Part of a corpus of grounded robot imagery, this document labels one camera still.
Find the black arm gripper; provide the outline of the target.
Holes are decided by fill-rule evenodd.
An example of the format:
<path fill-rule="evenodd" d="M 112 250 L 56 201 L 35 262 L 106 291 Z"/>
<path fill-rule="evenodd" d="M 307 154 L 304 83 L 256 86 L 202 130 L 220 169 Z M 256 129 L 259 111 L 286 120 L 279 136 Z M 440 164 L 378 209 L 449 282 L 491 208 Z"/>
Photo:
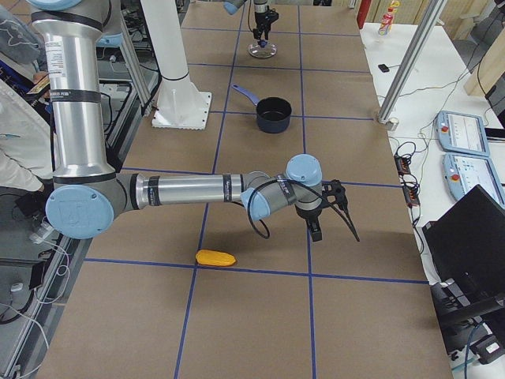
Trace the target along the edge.
<path fill-rule="evenodd" d="M 275 10 L 267 10 L 263 13 L 255 12 L 256 27 L 253 29 L 254 39 L 269 39 L 271 25 L 279 19 Z"/>

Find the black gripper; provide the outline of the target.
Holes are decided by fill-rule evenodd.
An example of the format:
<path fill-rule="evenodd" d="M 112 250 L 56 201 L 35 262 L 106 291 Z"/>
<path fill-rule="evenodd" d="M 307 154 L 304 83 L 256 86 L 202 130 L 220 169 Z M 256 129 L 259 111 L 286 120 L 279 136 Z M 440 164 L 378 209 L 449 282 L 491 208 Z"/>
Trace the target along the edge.
<path fill-rule="evenodd" d="M 323 232 L 320 227 L 320 221 L 318 215 L 309 214 L 304 216 L 306 226 L 309 229 L 309 233 L 313 242 L 319 242 L 323 239 Z"/>

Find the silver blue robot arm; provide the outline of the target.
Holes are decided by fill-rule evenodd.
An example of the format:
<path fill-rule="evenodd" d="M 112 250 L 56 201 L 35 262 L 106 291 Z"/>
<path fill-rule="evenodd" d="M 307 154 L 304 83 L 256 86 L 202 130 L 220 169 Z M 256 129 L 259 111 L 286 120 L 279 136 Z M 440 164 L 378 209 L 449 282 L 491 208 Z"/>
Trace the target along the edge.
<path fill-rule="evenodd" d="M 251 221 L 289 205 L 313 241 L 322 238 L 322 173 L 318 160 L 293 157 L 282 174 L 208 176 L 118 174 L 107 162 L 95 47 L 121 30 L 118 1 L 34 1 L 32 22 L 43 36 L 60 163 L 46 204 L 52 226 L 70 238 L 106 231 L 122 213 L 146 206 L 234 202 Z"/>

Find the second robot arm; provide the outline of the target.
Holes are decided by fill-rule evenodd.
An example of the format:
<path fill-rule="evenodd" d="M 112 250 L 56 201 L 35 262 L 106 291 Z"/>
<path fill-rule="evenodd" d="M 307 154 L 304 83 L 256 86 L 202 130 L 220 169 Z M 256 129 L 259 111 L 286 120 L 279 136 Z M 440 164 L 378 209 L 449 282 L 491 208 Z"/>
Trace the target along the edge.
<path fill-rule="evenodd" d="M 244 4 L 246 0 L 229 0 L 223 2 L 223 8 L 229 15 L 234 15 Z M 279 14 L 271 9 L 267 0 L 254 0 L 254 17 L 256 27 L 252 29 L 256 40 L 268 41 L 271 25 L 279 19 Z"/>

